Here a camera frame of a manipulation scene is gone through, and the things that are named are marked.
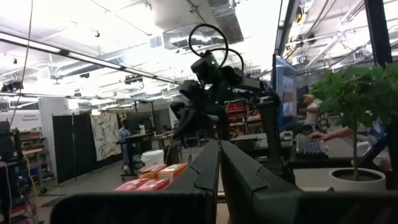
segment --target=black partition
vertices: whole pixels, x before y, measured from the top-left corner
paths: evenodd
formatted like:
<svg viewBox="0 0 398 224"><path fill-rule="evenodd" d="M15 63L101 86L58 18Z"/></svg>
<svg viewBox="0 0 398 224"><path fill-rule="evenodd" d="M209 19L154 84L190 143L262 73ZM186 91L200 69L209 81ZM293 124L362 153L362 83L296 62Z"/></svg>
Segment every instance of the black partition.
<svg viewBox="0 0 398 224"><path fill-rule="evenodd" d="M53 116L55 162L58 183L74 178L72 116Z"/></svg>
<svg viewBox="0 0 398 224"><path fill-rule="evenodd" d="M58 183L93 172L122 159L121 153L96 160L89 114L53 116Z"/></svg>

